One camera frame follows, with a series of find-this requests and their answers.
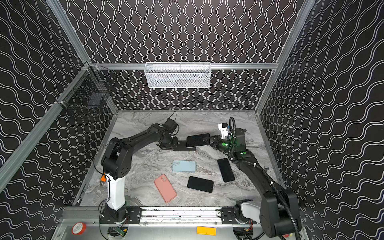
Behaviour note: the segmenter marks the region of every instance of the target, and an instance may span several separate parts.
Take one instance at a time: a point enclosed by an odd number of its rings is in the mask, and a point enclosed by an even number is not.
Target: black wire basket
[[[67,95],[66,100],[60,102],[65,115],[75,120],[97,120],[102,109],[107,107],[106,101],[116,78],[115,71],[91,66]]]

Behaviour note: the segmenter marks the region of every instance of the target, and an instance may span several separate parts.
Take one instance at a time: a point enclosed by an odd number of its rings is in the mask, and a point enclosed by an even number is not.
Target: black smartphone
[[[203,192],[213,192],[214,182],[212,180],[190,176],[187,187]]]
[[[218,167],[220,168],[221,176],[223,177],[224,182],[230,182],[235,180],[233,175],[231,165],[229,164],[228,159],[222,158],[217,160]]]
[[[185,146],[186,147],[198,147],[198,146],[208,145],[208,143],[206,143],[204,141],[204,138],[209,137],[209,136],[210,136],[209,133],[188,136],[187,142],[185,143]]]

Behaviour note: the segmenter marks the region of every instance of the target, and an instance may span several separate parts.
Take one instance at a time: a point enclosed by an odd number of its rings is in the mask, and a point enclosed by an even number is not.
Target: light blue phone case
[[[173,160],[173,172],[196,172],[196,161]]]

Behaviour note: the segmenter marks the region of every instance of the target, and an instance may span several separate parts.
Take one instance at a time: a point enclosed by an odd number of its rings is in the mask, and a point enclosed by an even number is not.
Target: white wire basket
[[[211,63],[148,62],[144,74],[150,88],[209,88]]]

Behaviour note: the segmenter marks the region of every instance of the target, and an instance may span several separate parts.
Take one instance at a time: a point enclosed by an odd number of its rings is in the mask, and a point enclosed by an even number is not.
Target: smartphone
[[[209,133],[188,136],[185,146],[188,148],[188,147],[198,147],[198,146],[208,145],[208,143],[204,141],[204,138],[209,136],[210,136]]]
[[[229,164],[228,159],[222,158],[217,160],[218,167],[220,168],[221,176],[223,177],[224,182],[230,182],[235,180],[233,175],[231,165]]]
[[[164,174],[156,178],[154,182],[165,202],[170,202],[177,196],[172,184],[168,181],[167,176]]]
[[[214,182],[212,180],[190,176],[187,187],[203,192],[213,192]]]
[[[173,160],[173,172],[196,172],[196,161]]]

